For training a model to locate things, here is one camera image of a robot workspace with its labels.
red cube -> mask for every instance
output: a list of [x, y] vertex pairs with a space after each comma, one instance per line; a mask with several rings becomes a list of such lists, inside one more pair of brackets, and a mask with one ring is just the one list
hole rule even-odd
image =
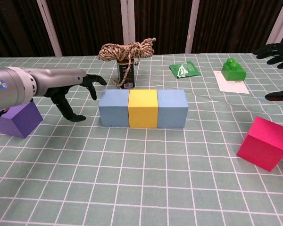
[[283, 158], [283, 126], [255, 118], [237, 156], [271, 172]]

robotic arm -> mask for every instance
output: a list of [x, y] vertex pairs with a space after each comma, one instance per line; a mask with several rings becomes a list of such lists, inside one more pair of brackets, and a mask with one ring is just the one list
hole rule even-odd
[[102, 77], [81, 69], [0, 67], [0, 117], [10, 107], [30, 102], [33, 97], [49, 97], [67, 120], [84, 121], [86, 117], [73, 112], [65, 95], [71, 87], [80, 85], [96, 100], [93, 82], [107, 84]]
[[[256, 51], [257, 59], [273, 57], [267, 61], [268, 65], [278, 64], [277, 68], [283, 69], [283, 43], [267, 44]], [[283, 101], [283, 91], [269, 93], [265, 96], [269, 101]]]

table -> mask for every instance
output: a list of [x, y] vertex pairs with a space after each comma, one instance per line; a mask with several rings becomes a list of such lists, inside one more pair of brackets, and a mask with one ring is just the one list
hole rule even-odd
[[[213, 70], [233, 57], [250, 94], [224, 93]], [[135, 66], [136, 89], [184, 89], [184, 129], [101, 126], [98, 100], [73, 87], [67, 98], [86, 121], [64, 119], [48, 98], [26, 139], [0, 133], [0, 226], [283, 226], [283, 160], [270, 173], [236, 153], [254, 118], [283, 125], [283, 69], [251, 54], [154, 55]], [[168, 66], [192, 61], [202, 76], [176, 80]], [[0, 58], [1, 66], [70, 67], [117, 78], [96, 56]]]

green toy block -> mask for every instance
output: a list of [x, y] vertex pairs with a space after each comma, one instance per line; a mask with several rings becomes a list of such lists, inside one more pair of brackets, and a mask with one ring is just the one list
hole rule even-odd
[[227, 81], [243, 81], [246, 77], [244, 69], [233, 58], [227, 59], [221, 73]]

rope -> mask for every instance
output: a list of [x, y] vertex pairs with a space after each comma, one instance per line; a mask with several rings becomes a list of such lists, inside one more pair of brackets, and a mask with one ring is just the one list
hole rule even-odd
[[131, 67], [131, 59], [137, 58], [135, 65], [138, 65], [141, 58], [151, 57], [154, 54], [154, 49], [152, 48], [153, 42], [156, 41], [156, 38], [145, 39], [142, 43], [132, 42], [127, 45], [118, 45], [118, 44], [105, 44], [102, 46], [99, 52], [99, 60], [111, 61], [117, 60], [122, 61], [128, 59], [129, 66], [125, 72], [124, 78], [120, 84], [117, 84], [116, 81], [111, 79], [111, 81], [117, 86], [121, 87], [126, 80], [127, 74]]

